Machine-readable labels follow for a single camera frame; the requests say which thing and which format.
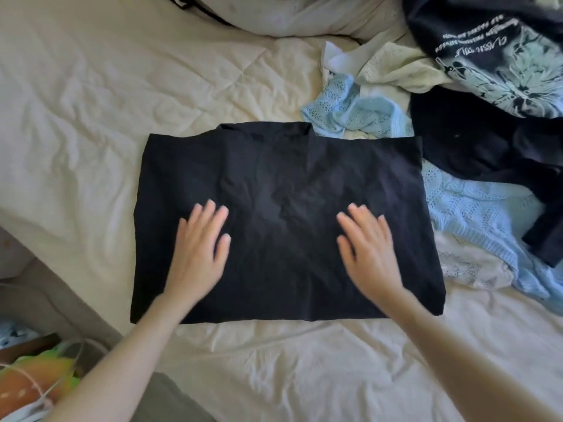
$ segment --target white bedsheet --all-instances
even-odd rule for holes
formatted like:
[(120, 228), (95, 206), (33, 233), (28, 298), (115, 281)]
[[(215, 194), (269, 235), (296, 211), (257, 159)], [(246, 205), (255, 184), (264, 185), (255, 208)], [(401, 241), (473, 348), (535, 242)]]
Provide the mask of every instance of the white bedsheet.
[[(254, 36), (166, 0), (0, 0), (1, 226), (128, 332), (148, 134), (299, 120), (324, 40)], [(562, 319), (454, 285), (444, 319), (563, 414)], [(181, 326), (159, 369), (219, 420), (461, 419), (389, 320)]]

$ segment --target light blue knit garment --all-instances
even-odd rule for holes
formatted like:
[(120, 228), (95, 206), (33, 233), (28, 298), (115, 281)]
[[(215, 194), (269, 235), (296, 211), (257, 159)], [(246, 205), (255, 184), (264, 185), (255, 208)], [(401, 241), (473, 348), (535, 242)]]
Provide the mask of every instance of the light blue knit garment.
[(336, 74), (319, 97), (301, 108), (301, 115), (321, 136), (341, 138), (346, 129), (378, 138), (414, 136), (411, 119), (384, 96), (360, 97), (354, 77)]
[(434, 227), (472, 242), (505, 261), (512, 286), (563, 315), (563, 263), (550, 268), (520, 239), (543, 212), (528, 188), (457, 179), (426, 160), (426, 201)]

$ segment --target left hand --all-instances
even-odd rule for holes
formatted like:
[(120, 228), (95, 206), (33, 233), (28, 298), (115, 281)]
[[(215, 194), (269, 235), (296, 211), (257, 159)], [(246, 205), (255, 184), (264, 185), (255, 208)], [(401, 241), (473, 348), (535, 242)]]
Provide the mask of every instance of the left hand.
[(194, 206), (190, 218), (180, 219), (174, 255), (163, 298), (179, 305), (183, 314), (191, 310), (213, 289), (223, 275), (229, 255), (231, 237), (223, 234), (215, 243), (229, 211), (222, 206), (215, 211), (215, 203)]

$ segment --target forearm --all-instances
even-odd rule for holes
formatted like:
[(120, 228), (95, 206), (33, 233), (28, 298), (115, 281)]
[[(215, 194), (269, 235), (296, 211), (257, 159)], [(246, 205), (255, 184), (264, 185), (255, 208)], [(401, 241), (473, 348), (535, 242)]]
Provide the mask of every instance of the forearm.
[(157, 298), (137, 326), (53, 410), (46, 422), (126, 422), (185, 314)]
[(480, 352), (471, 349), (406, 292), (389, 310), (468, 422), (561, 421)]

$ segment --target black strap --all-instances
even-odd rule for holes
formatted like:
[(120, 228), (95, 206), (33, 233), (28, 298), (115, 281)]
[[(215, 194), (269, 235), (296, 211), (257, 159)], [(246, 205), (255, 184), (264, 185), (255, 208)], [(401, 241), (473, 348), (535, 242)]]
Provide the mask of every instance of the black strap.
[(172, 1), (175, 5), (180, 7), (182, 10), (188, 10), (192, 7), (195, 7), (196, 9), (199, 9), (201, 12), (205, 13), (207, 16), (215, 19), (217, 22), (222, 23), (223, 25), (226, 26), (232, 26), (229, 22), (217, 16), (215, 13), (209, 11), (207, 8), (205, 8), (195, 0), (178, 0), (180, 3), (183, 3), (182, 5), (180, 5), (176, 0), (170, 0), (170, 1)]

